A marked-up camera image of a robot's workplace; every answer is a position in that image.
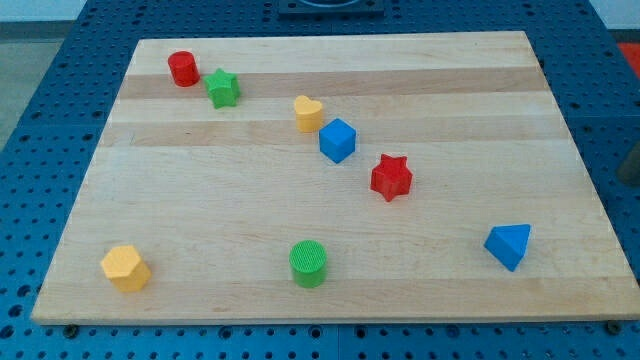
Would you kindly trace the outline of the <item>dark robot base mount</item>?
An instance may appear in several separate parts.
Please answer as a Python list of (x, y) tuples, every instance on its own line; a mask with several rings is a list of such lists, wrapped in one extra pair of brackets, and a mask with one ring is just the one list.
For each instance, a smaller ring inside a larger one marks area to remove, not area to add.
[(277, 0), (281, 16), (303, 15), (380, 15), (384, 0)]

